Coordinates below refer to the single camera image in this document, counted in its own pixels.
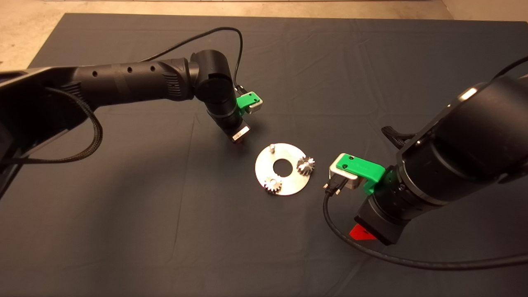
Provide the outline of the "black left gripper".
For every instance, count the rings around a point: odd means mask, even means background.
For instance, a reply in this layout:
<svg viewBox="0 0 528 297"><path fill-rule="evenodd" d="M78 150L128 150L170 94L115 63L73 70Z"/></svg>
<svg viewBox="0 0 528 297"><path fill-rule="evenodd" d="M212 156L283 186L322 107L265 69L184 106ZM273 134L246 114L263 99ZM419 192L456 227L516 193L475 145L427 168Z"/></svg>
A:
<svg viewBox="0 0 528 297"><path fill-rule="evenodd" d="M245 140L244 137L250 132L250 126L239 112L219 117L217 124L234 145L242 145Z"/></svg>

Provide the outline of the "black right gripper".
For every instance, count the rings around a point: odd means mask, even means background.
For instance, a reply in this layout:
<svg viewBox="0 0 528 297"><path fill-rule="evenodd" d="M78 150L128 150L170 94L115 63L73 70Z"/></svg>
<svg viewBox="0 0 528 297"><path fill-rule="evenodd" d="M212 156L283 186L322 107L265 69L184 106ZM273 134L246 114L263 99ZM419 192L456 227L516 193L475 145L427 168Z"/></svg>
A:
<svg viewBox="0 0 528 297"><path fill-rule="evenodd" d="M358 224L355 224L349 232L351 239L379 240L384 245L396 244L408 224L408 221L395 219L386 214L372 195L362 203L354 220Z"/></svg>

